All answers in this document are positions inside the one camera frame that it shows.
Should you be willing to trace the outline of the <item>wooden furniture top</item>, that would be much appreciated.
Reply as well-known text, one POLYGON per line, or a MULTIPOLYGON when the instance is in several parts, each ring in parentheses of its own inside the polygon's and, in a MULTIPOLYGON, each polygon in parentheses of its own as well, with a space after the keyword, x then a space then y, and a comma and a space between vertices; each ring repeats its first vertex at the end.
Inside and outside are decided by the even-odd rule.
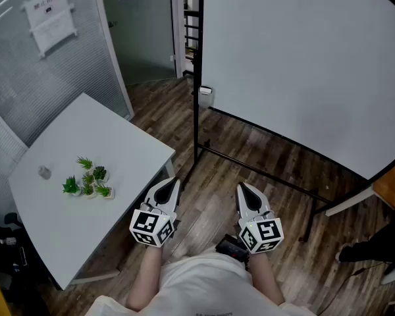
POLYGON ((395 166, 373 183, 373 191, 395 209, 395 166))

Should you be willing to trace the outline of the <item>white paper notice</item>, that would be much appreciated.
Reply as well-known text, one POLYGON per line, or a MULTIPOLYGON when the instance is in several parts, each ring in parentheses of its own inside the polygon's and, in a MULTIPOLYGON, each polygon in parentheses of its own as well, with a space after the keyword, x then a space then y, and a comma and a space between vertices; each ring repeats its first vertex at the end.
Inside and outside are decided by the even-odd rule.
POLYGON ((68 0, 29 0, 23 2, 21 10, 26 13, 29 33, 41 58, 61 41, 78 35, 72 19, 74 5, 68 0))

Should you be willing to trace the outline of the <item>white table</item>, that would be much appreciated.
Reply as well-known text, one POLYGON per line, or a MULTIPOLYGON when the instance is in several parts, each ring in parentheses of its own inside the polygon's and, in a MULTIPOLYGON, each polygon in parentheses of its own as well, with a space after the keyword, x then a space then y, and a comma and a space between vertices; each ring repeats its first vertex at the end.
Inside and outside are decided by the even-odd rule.
POLYGON ((174 174, 175 151, 90 96, 77 97, 42 132, 9 177, 22 223, 58 289, 72 284, 118 221, 161 172, 174 174), (78 180, 87 157, 109 171, 113 199, 70 196, 63 184, 78 180), (49 180, 38 174, 51 171, 49 180))

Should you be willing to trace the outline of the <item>person's white shirt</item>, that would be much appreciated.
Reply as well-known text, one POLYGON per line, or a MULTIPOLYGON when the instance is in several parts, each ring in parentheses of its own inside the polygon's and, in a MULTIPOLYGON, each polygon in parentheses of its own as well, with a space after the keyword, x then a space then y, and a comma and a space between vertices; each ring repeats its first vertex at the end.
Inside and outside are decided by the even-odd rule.
POLYGON ((315 316, 288 302, 276 305, 253 287, 239 261, 214 251, 163 267, 159 292, 141 311, 107 296, 85 316, 315 316))

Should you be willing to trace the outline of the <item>person's left forearm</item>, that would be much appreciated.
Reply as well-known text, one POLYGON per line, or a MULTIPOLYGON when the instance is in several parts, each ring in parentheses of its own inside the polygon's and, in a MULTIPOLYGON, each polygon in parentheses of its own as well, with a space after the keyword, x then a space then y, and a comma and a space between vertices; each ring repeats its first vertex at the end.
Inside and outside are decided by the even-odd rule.
POLYGON ((128 309, 139 312, 157 295, 162 266, 163 247, 147 247, 126 299, 128 309))

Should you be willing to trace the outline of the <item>white metal bar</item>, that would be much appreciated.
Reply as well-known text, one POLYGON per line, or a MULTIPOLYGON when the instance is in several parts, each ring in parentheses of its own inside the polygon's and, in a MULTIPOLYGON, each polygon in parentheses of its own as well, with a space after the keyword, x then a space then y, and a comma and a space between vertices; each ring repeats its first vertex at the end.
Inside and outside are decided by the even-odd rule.
POLYGON ((360 202, 363 200, 375 195, 375 192, 373 190, 373 186, 370 186, 366 188, 365 190, 361 191, 360 193, 356 194, 354 197, 351 197, 350 199, 347 199, 346 201, 338 204, 337 206, 334 206, 328 210, 326 210, 325 215, 330 217, 333 216, 341 211, 344 211, 360 202))

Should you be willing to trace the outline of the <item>black metal rack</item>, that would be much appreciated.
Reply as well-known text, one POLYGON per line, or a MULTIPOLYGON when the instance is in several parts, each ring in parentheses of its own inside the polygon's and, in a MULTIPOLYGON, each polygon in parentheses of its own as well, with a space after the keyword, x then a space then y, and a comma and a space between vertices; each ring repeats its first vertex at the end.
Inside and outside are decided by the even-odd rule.
POLYGON ((199 49, 199 12, 184 6, 184 27, 185 27, 185 59, 186 67, 183 76, 194 75, 194 61, 199 49))

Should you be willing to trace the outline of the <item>black waist device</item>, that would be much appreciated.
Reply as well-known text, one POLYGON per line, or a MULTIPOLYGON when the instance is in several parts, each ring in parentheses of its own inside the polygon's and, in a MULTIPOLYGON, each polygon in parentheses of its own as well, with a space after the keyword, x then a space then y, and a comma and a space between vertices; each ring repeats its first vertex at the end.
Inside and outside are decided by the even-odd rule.
POLYGON ((248 269, 249 252, 243 242, 239 242, 235 237, 225 234, 223 239, 215 246, 217 253, 232 257, 241 262, 248 269))

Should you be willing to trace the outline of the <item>frosted glass door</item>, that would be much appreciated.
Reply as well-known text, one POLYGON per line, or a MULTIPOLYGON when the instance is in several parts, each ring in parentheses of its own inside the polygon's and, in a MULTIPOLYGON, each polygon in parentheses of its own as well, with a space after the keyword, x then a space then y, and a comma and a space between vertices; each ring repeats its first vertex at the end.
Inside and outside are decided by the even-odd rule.
POLYGON ((103 0, 126 85, 176 76, 171 0, 103 0))

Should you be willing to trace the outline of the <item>person's right forearm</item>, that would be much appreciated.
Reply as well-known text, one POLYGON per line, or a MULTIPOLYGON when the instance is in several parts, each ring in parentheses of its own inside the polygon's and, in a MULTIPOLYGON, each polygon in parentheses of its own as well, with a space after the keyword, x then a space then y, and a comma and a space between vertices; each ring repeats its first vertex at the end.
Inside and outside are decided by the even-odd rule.
POLYGON ((251 254, 248 269, 253 287, 276 305, 285 302, 284 296, 275 278, 271 262, 265 253, 251 254))

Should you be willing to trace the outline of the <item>cluster of small potted plants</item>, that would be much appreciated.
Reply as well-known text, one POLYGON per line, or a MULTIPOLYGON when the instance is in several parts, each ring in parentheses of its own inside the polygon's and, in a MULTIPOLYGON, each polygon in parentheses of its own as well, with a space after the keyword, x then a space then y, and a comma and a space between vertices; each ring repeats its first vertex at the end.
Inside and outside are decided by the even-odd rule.
POLYGON ((85 196, 88 199, 97 196, 104 199, 113 199, 115 190, 107 185, 109 171, 101 165, 95 166, 93 161, 87 157, 78 157, 76 163, 84 171, 78 180, 74 175, 66 179, 63 184, 63 193, 70 196, 85 196))

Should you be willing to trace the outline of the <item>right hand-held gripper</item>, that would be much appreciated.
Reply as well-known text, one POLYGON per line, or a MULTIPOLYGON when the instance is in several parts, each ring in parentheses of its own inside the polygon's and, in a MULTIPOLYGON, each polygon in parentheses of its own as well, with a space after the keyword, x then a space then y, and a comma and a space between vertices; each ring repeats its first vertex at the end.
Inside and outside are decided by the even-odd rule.
POLYGON ((272 251, 284 240, 280 219, 269 211, 267 197, 256 187, 244 182, 237 185, 236 208, 239 237, 250 254, 272 251))

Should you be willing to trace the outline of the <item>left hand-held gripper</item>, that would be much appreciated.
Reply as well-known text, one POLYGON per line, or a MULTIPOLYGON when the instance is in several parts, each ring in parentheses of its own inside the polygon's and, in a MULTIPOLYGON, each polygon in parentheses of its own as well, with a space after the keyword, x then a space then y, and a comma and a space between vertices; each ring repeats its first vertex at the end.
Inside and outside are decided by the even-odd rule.
POLYGON ((172 177, 149 189, 145 203, 134 210, 129 227, 137 242, 161 248, 172 238, 180 223, 176 214, 180 188, 181 180, 172 177))

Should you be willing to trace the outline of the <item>large white projection board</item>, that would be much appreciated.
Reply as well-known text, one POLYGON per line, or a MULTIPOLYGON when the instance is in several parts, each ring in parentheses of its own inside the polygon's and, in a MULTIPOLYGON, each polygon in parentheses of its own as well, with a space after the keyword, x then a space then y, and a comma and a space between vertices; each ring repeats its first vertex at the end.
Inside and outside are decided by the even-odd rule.
POLYGON ((198 89, 211 110, 363 177, 395 166, 395 0, 199 0, 198 89))

